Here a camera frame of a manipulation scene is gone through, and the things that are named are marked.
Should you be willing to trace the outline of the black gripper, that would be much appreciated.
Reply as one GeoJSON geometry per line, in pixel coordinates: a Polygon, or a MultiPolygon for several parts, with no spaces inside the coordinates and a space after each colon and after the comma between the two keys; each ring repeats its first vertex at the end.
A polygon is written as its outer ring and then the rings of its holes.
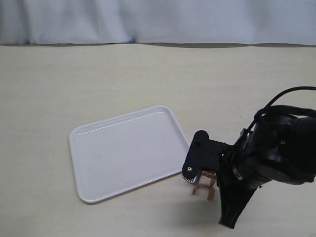
{"type": "Polygon", "coordinates": [[[219,222],[236,222],[257,188],[270,181],[299,185],[300,170],[285,152],[296,118],[261,118],[217,173],[219,222]]]}

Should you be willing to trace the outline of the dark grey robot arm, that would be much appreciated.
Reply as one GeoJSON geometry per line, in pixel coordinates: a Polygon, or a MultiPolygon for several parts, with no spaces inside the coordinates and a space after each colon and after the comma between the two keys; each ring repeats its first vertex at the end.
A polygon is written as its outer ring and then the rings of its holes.
{"type": "Polygon", "coordinates": [[[316,120],[264,116],[248,137],[226,154],[217,173],[220,225],[233,229],[255,191],[277,181],[312,183],[316,176],[316,120]]]}

